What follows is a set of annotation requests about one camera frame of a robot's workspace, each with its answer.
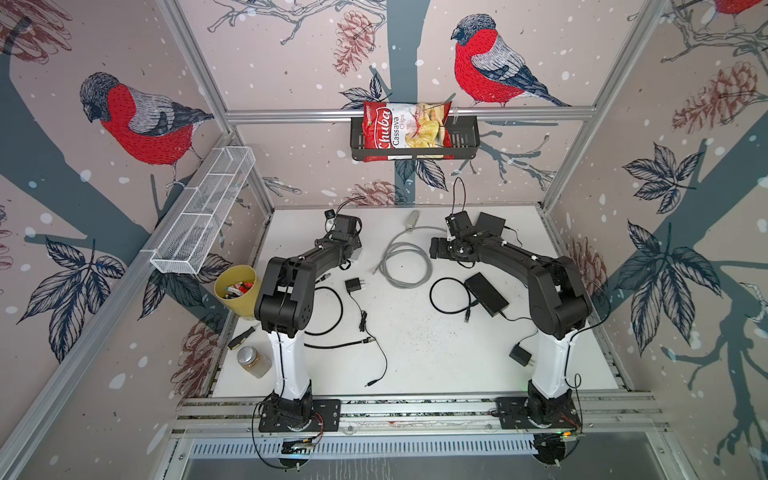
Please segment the ribbed black network switch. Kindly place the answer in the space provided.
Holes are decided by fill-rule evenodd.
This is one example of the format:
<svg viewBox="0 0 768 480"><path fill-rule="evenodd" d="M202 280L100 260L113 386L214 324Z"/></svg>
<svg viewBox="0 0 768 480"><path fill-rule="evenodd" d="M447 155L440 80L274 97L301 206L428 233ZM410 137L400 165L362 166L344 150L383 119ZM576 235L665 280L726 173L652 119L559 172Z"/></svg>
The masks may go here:
<svg viewBox="0 0 768 480"><path fill-rule="evenodd" d="M464 284L491 317L502 313L509 306L509 302L482 273L472 275Z"/></svg>

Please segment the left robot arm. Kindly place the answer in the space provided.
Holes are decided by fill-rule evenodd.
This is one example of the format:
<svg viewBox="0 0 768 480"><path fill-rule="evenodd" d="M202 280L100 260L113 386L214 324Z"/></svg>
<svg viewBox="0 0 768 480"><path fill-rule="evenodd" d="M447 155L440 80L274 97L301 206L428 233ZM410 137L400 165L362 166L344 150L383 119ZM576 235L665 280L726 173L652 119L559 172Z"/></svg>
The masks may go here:
<svg viewBox="0 0 768 480"><path fill-rule="evenodd" d="M348 264L362 248L359 217L330 210L326 222L325 235L311 249L269 260L254 309L255 319L270 340L275 367L275 386L265 400L265 413L293 428L305 426L312 416L304 339L313 314L316 280Z"/></svg>

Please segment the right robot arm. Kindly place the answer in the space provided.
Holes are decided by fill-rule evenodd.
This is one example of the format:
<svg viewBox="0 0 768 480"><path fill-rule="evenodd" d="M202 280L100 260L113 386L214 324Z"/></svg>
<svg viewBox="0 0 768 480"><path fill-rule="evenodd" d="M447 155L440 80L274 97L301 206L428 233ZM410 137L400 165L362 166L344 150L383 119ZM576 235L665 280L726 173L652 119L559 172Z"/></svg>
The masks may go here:
<svg viewBox="0 0 768 480"><path fill-rule="evenodd" d="M572 387L567 382L571 342L592 313L575 262L567 256L543 256L504 240L505 220L500 217L482 212L473 223L467 212L460 211L445 221L448 234L431 239L431 258L489 264L527 287L529 317L538 329L538 351L526 407L533 424L551 425L571 403Z"/></svg>

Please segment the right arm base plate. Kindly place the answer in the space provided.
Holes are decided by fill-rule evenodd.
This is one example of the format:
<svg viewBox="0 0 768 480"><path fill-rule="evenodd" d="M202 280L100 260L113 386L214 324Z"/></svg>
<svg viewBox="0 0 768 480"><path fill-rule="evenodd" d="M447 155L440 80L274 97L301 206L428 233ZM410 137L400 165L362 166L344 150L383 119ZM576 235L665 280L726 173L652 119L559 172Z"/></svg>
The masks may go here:
<svg viewBox="0 0 768 480"><path fill-rule="evenodd" d="M503 430L580 429L582 426L571 391L554 399L538 394L532 397L497 397L494 411Z"/></svg>

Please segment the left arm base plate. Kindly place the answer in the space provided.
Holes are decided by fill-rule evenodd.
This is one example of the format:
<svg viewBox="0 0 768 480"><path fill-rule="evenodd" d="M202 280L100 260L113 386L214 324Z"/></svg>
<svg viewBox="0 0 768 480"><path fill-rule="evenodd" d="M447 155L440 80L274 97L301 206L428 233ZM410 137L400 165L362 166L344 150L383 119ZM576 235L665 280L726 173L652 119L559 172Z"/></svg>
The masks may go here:
<svg viewBox="0 0 768 480"><path fill-rule="evenodd" d="M256 414L260 433L337 432L341 416L338 399L313 399L311 395L299 400L287 400L277 394L268 396Z"/></svg>

